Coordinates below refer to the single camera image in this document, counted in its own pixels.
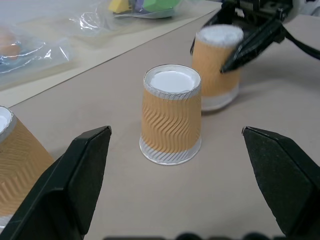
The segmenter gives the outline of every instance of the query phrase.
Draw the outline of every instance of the black cable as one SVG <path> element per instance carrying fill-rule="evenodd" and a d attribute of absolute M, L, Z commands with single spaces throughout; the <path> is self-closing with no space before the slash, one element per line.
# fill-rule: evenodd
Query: black cable
<path fill-rule="evenodd" d="M 304 51 L 306 54 L 310 55 L 311 57 L 320 60 L 320 51 L 304 44 L 303 42 L 295 39 L 287 30 L 285 30 L 285 37 L 293 42 L 298 48 L 300 48 L 302 51 Z"/>

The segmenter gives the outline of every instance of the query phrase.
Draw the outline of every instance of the table surface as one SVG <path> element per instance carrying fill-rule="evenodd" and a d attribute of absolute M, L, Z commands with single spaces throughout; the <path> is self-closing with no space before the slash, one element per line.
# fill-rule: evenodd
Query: table surface
<path fill-rule="evenodd" d="M 78 75 L 11 109 L 58 158 L 82 132 L 111 125 L 104 182 L 85 239 L 181 232 L 240 238 L 281 231 L 250 164 L 243 126 L 294 139 L 320 163 L 320 62 L 289 41 L 273 44 L 242 72 L 240 95 L 202 117 L 202 146 L 189 162 L 161 166 L 139 148 L 144 73 L 161 64 L 191 64 L 189 49 L 210 16 L 189 23 Z M 320 49 L 320 19 L 288 25 Z"/>

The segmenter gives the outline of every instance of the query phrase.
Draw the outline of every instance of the white cup base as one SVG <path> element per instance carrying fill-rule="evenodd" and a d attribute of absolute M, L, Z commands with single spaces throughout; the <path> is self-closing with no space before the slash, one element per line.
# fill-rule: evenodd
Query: white cup base
<path fill-rule="evenodd" d="M 220 96 L 202 96 L 201 110 L 214 111 L 219 110 L 231 103 L 239 94 L 239 84 L 230 92 Z"/>
<path fill-rule="evenodd" d="M 142 139 L 142 137 L 140 137 L 139 145 L 142 154 L 151 162 L 164 166 L 174 166 L 183 164 L 191 160 L 199 152 L 201 147 L 201 137 L 198 139 L 195 145 L 189 150 L 176 153 L 165 153 L 161 151 L 156 151 L 149 147 Z"/>

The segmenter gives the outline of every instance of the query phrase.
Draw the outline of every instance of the orange paper cup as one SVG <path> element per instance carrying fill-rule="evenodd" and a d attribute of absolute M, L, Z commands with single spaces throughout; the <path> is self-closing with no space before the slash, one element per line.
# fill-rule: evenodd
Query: orange paper cup
<path fill-rule="evenodd" d="M 0 106 L 0 232 L 53 162 L 21 121 Z"/>
<path fill-rule="evenodd" d="M 192 68 L 201 76 L 203 111 L 223 108 L 238 95 L 240 71 L 222 74 L 220 68 L 243 38 L 241 28 L 226 24 L 208 26 L 196 34 Z"/>
<path fill-rule="evenodd" d="M 144 76 L 140 149 L 160 165 L 192 159 L 201 146 L 201 78 L 190 67 L 168 64 Z"/>

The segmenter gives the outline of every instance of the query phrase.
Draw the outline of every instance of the paper cup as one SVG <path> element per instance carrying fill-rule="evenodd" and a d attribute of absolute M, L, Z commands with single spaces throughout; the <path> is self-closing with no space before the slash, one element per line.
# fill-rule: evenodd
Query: paper cup
<path fill-rule="evenodd" d="M 192 159 L 201 146 L 201 78 L 187 66 L 168 64 L 144 76 L 143 155 L 160 165 Z"/>
<path fill-rule="evenodd" d="M 0 232 L 53 162 L 19 119 L 0 106 Z"/>
<path fill-rule="evenodd" d="M 223 108 L 238 95 L 240 71 L 221 74 L 220 69 L 243 38 L 241 28 L 226 24 L 208 26 L 196 34 L 192 68 L 201 76 L 203 111 Z"/>

